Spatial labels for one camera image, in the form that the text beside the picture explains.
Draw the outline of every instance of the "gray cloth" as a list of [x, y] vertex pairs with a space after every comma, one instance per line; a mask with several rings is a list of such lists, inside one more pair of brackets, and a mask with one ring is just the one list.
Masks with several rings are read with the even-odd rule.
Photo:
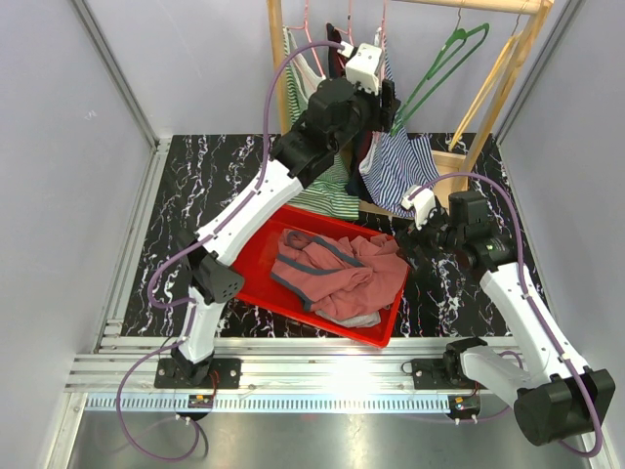
[[382, 322], [380, 319], [380, 313], [377, 311], [366, 316], [354, 316], [348, 320], [335, 320], [334, 318], [323, 313], [321, 310], [317, 310], [315, 312], [318, 316], [321, 316], [325, 320], [331, 320], [332, 322], [342, 325], [343, 327], [373, 327], [374, 325], [378, 325]]

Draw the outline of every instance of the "green hanger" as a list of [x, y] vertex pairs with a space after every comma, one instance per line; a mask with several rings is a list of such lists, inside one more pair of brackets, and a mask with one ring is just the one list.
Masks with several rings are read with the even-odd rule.
[[[404, 103], [404, 105], [401, 107], [401, 109], [397, 112], [397, 116], [399, 117], [399, 119], [396, 121], [395, 126], [393, 127], [393, 130], [391, 131], [391, 135], [395, 135], [397, 133], [397, 131], [399, 130], [399, 127], [402, 125], [402, 123], [404, 121], [407, 121], [410, 116], [412, 114], [414, 114], [414, 112], [421, 107], [421, 105], [431, 96], [431, 94], [437, 90], [437, 88], [447, 79], [449, 78], [449, 76], [451, 76], [451, 74], [456, 71], [456, 69], [462, 65], [464, 63], [464, 61], [466, 59], [469, 58], [469, 56], [475, 52], [479, 46], [481, 46], [483, 44], [483, 42], [486, 40], [486, 36], [488, 35], [488, 30], [490, 29], [490, 24], [488, 24], [487, 22], [485, 22], [484, 24], [476, 27], [475, 29], [471, 29], [470, 31], [466, 31], [465, 29], [458, 29], [456, 28], [452, 33], [451, 36], [449, 36], [449, 38], [447, 39], [447, 41], [445, 42], [444, 46], [442, 46], [442, 49], [440, 49], [440, 52], [438, 53], [437, 59], [434, 61], [434, 63], [432, 64], [432, 66], [430, 67], [430, 69], [428, 70], [428, 72], [425, 74], [425, 76], [423, 77], [423, 79], [419, 82], [419, 84], [417, 85], [417, 87], [414, 89], [414, 91], [412, 92], [412, 94], [410, 95], [410, 98], [408, 98], [408, 100]], [[430, 91], [428, 91], [428, 93], [425, 94], [425, 96], [423, 98], [421, 98], [421, 100], [419, 101], [419, 103], [417, 103], [411, 110], [406, 110], [406, 108], [410, 105], [410, 103], [412, 102], [412, 100], [414, 99], [414, 97], [417, 95], [417, 93], [419, 93], [419, 91], [421, 90], [421, 88], [423, 87], [423, 85], [426, 84], [427, 81], [431, 80], [432, 78], [434, 78], [434, 76], [458, 53], [460, 52], [460, 49], [462, 49], [465, 44], [467, 43], [467, 40], [478, 34], [479, 32], [483, 32], [483, 37], [479, 40], [478, 44], [476, 44], [469, 52], [467, 52], [467, 54], [465, 54], [431, 89]], [[451, 49], [451, 47], [454, 45], [454, 43], [461, 41], [460, 44], [449, 53], [449, 50]]]

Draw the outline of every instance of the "ventilation grille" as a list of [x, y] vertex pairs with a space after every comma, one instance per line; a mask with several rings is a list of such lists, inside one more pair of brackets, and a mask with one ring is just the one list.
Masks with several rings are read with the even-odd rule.
[[[133, 411], [205, 412], [188, 406], [188, 394], [133, 394], [122, 398], [121, 408]], [[89, 410], [115, 410], [114, 393], [90, 394]], [[448, 413], [446, 395], [375, 396], [341, 399], [334, 396], [254, 395], [218, 396], [213, 412], [247, 413]]]

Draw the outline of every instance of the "wooden clothes rack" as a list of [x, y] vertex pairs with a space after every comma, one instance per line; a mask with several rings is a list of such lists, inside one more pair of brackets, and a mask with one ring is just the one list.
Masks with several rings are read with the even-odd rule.
[[[440, 174], [447, 174], [454, 171], [472, 171], [478, 160], [479, 153], [483, 148], [488, 136], [492, 131], [495, 120], [499, 116], [503, 105], [510, 96], [510, 92], [519, 77], [522, 66], [529, 55], [536, 37], [542, 29], [545, 19], [553, 7], [553, 0], [396, 0], [409, 3], [421, 3], [428, 5], [440, 5], [445, 7], [486, 10], [490, 12], [511, 13], [517, 15], [530, 16], [523, 31], [519, 34], [519, 40], [514, 52], [510, 56], [508, 64], [501, 73], [499, 80], [495, 83], [495, 93], [493, 94], [486, 115], [479, 125], [478, 133], [471, 145], [466, 157], [456, 153], [445, 151], [434, 151], [434, 160]], [[267, 0], [267, 7], [270, 19], [271, 51], [273, 54], [273, 67], [277, 68], [284, 60], [284, 44], [282, 35], [282, 0]], [[282, 134], [289, 131], [288, 106], [286, 98], [286, 87], [284, 84], [284, 74], [280, 77], [275, 93], [277, 94], [277, 105], [280, 119], [280, 130]], [[435, 193], [438, 198], [447, 201], [447, 196], [451, 192], [462, 191], [467, 187], [466, 178], [453, 178], [437, 185]]]

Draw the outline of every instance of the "yellow hanger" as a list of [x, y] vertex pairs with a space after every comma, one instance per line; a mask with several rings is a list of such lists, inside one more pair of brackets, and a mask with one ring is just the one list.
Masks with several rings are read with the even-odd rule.
[[488, 76], [484, 80], [484, 83], [481, 85], [481, 88], [479, 89], [476, 98], [473, 100], [471, 106], [469, 107], [469, 110], [458, 125], [458, 128], [453, 135], [453, 139], [451, 139], [451, 143], [449, 144], [449, 151], [452, 151], [454, 147], [458, 144], [458, 141], [462, 137], [462, 134], [467, 129], [473, 118], [476, 116], [484, 100], [490, 94], [492, 88], [495, 86], [495, 83], [499, 81], [499, 78], [506, 69], [506, 66], [508, 65], [508, 62], [510, 61], [510, 58], [512, 57], [512, 54], [515, 50], [515, 45], [521, 37], [521, 34], [515, 35], [515, 32], [517, 32], [517, 28], [519, 27], [519, 19], [521, 17], [522, 11], [525, 9], [525, 5], [527, 5], [527, 0], [525, 0], [525, 3], [522, 6], [521, 13], [517, 16], [517, 24], [515, 25], [515, 29], [512, 31], [508, 42], [506, 42], [506, 45], [499, 53], [499, 57], [495, 61], [495, 64], [492, 66], [492, 70], [490, 71], [490, 73], [488, 73]]

